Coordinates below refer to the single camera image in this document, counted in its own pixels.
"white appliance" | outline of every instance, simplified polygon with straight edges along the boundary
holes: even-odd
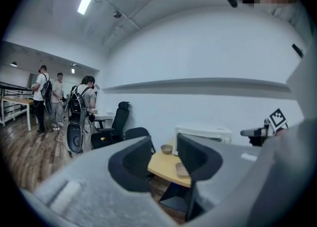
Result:
[[[184,135],[200,136],[219,142],[231,143],[232,131],[223,125],[207,122],[188,122],[183,123],[175,128],[175,139],[173,145],[173,154],[178,155],[177,151],[177,135],[182,133]]]

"wooden floor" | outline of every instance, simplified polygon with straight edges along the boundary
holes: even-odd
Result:
[[[58,169],[76,158],[68,155],[67,143],[58,142],[58,132],[53,131],[51,119],[45,116],[47,134],[38,137],[36,119],[31,116],[31,129],[27,130],[26,115],[16,118],[16,121],[9,121],[5,127],[0,126],[0,148],[5,162],[12,173],[17,185],[30,192]],[[62,140],[66,141],[66,126]],[[162,197],[169,182],[159,177],[150,181],[152,185],[154,200],[156,202]],[[185,214],[160,205],[175,221],[184,223]]]

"chair headrest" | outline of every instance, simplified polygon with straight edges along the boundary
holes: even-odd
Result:
[[[129,102],[126,102],[126,101],[120,102],[119,105],[118,105],[118,107],[119,107],[120,109],[128,109],[128,107],[129,107]]]

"man wearing black cap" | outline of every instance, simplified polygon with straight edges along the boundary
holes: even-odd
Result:
[[[38,118],[39,126],[40,126],[40,129],[38,130],[39,133],[45,133],[44,99],[42,97],[41,90],[45,82],[50,80],[50,77],[46,71],[47,71],[46,66],[45,65],[41,66],[39,70],[40,75],[38,76],[36,80],[35,86],[32,88],[32,91],[34,91],[33,101],[34,101],[35,113],[36,113],[36,117]]]

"ceiling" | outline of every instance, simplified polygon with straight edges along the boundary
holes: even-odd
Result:
[[[13,24],[61,35],[90,48],[111,52],[119,43],[168,15],[198,7],[230,7],[227,0],[92,0],[85,15],[81,0],[25,0]],[[260,8],[294,25],[298,6]],[[114,18],[114,12],[122,13]]]
[[[34,67],[34,64],[37,65],[36,68],[33,68],[35,71],[44,64],[48,67],[48,69],[54,66],[59,70],[63,69],[70,72],[70,65],[73,64],[72,61],[55,55],[3,41],[1,42],[0,58],[1,64],[9,65],[11,62],[16,61],[20,68],[28,70],[29,66],[23,63],[23,60],[27,58],[27,63],[31,65],[31,67]],[[96,70],[82,64],[77,64],[74,68],[76,75],[94,75],[96,73]]]

